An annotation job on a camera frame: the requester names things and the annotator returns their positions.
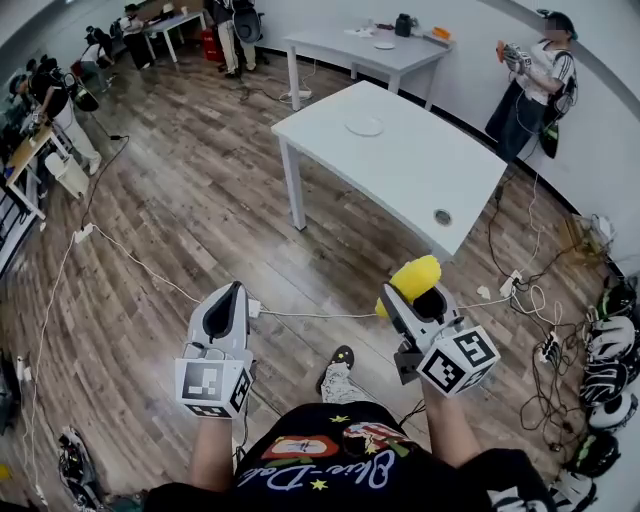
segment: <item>red container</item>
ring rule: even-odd
[[[224,61],[224,53],[222,49],[218,48],[218,43],[213,34],[213,29],[206,29],[202,31],[202,43],[204,46],[204,58],[216,62]]]

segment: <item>black t-shirt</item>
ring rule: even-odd
[[[241,461],[231,490],[163,485],[151,491],[145,512],[235,510],[243,503],[353,509],[390,499],[424,511],[555,511],[524,452],[490,450],[455,469],[412,442],[382,406],[355,402],[294,409]]]
[[[69,95],[67,91],[62,86],[62,84],[53,78],[51,78],[47,73],[36,73],[29,83],[29,89],[31,90],[31,94],[38,100],[38,103],[42,105],[45,97],[47,96],[47,91],[49,87],[54,88],[53,96],[51,97],[51,101],[49,102],[49,106],[47,107],[47,115],[49,119],[55,118],[67,104],[69,100]]]

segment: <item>jeans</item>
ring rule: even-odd
[[[505,162],[515,160],[532,135],[542,130],[546,105],[528,99],[514,80],[504,93],[485,131],[498,142],[496,154]]]

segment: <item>round white object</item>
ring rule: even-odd
[[[379,41],[373,46],[375,46],[378,50],[393,50],[396,47],[395,44],[385,43],[384,41]]]
[[[384,131],[384,124],[377,117],[358,116],[344,123],[347,130],[360,137],[377,137]]]

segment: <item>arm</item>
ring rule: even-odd
[[[47,94],[44,97],[44,101],[42,102],[42,105],[40,106],[40,112],[42,112],[43,114],[47,113],[47,109],[49,108],[49,103],[51,102],[51,98],[53,97],[54,92],[55,92],[55,88],[53,86],[50,86],[47,89]]]
[[[446,398],[425,380],[422,381],[422,392],[433,455],[455,468],[480,455],[482,449],[459,399]]]
[[[200,489],[225,492],[233,480],[231,421],[203,419],[189,464],[189,484]]]

